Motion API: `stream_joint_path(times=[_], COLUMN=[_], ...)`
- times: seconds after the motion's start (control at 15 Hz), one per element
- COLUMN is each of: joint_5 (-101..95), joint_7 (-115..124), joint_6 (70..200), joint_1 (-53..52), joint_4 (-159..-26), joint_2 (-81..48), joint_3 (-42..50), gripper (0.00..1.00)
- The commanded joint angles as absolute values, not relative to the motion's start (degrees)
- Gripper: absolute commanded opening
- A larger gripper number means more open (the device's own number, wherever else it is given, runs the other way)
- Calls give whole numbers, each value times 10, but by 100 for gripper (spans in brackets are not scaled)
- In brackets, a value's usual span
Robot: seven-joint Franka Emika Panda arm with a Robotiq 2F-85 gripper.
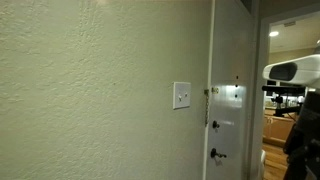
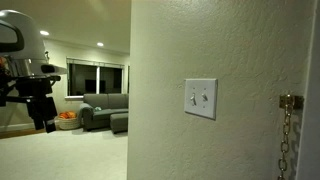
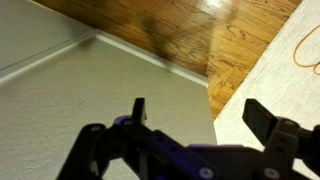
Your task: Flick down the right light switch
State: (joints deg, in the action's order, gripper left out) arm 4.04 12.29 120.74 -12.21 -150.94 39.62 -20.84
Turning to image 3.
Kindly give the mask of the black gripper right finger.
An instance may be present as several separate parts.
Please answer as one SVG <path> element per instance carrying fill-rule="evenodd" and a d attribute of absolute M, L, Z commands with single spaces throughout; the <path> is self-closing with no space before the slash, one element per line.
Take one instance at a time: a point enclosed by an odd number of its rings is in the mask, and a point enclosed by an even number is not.
<path fill-rule="evenodd" d="M 260 168 L 263 175 L 276 175 L 278 180 L 307 180 L 293 170 L 295 159 L 320 175 L 318 125 L 313 130 L 304 129 L 293 120 L 276 117 L 256 99 L 245 101 L 242 119 L 264 146 Z"/>

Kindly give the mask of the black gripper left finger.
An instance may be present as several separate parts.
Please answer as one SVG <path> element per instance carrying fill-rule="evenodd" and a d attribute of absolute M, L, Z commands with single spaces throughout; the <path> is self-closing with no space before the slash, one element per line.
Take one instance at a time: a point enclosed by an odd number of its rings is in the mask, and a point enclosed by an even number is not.
<path fill-rule="evenodd" d="M 143 125 L 146 119 L 145 99 L 136 98 L 132 114 L 118 117 L 110 128 L 101 123 L 84 126 L 57 180 L 102 180 L 109 162 L 118 158 L 122 158 L 134 173 L 138 173 L 139 149 L 124 129 Z"/>

